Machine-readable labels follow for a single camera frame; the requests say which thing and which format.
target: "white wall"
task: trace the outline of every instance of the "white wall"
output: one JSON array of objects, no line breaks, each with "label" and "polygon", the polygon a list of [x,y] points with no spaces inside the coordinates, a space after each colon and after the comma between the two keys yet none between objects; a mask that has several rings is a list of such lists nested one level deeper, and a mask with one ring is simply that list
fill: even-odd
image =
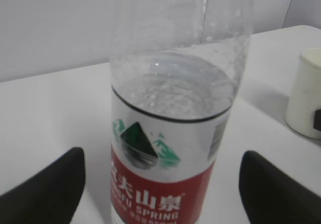
[{"label": "white wall", "polygon": [[282,28],[291,0],[255,0],[254,32]]},{"label": "white wall", "polygon": [[309,25],[321,29],[321,0],[292,0],[285,27]]},{"label": "white wall", "polygon": [[[113,0],[0,0],[0,81],[108,60]],[[255,31],[281,28],[290,0],[255,0]]]}]

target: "plastic water bottle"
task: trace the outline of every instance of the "plastic water bottle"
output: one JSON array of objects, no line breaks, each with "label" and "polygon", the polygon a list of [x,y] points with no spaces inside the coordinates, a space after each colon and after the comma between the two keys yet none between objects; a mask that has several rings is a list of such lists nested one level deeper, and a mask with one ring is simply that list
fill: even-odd
[{"label": "plastic water bottle", "polygon": [[118,0],[113,224],[194,224],[247,55],[252,0]]}]

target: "bottle label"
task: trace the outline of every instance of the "bottle label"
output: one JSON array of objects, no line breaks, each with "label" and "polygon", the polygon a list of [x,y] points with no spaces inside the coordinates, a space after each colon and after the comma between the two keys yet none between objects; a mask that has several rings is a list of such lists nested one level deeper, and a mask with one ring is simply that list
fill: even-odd
[{"label": "bottle label", "polygon": [[194,224],[228,110],[203,120],[146,113],[112,95],[112,224]]}]

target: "transparent plastic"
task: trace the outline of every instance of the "transparent plastic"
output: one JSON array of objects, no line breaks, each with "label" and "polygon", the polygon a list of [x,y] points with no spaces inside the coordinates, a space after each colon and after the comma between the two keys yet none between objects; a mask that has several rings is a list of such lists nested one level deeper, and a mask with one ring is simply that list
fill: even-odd
[{"label": "transparent plastic", "polygon": [[125,100],[179,119],[212,116],[231,106],[247,56],[252,0],[114,4],[112,85]]}]

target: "white label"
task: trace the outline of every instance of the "white label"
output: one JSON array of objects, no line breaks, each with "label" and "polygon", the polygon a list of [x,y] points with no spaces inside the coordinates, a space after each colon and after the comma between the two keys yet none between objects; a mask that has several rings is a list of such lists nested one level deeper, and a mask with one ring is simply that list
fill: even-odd
[{"label": "white label", "polygon": [[112,106],[117,157],[137,176],[163,183],[186,180],[213,164],[229,114],[176,123],[133,108],[115,92]]}]

